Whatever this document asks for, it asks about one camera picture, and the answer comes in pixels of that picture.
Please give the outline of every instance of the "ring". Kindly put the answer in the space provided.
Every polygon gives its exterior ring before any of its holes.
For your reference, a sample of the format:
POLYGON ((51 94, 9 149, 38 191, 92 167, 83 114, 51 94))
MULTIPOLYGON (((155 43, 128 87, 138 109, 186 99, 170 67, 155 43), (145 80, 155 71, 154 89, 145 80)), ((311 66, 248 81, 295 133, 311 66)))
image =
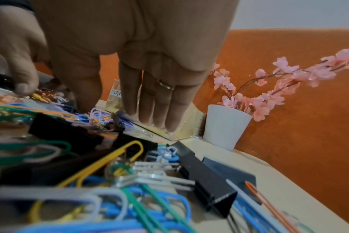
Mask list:
POLYGON ((167 86, 166 84, 163 84, 162 81, 160 79, 158 79, 159 85, 161 85, 162 87, 164 87, 165 89, 171 90, 173 91, 175 89, 175 87, 172 86, 167 86))

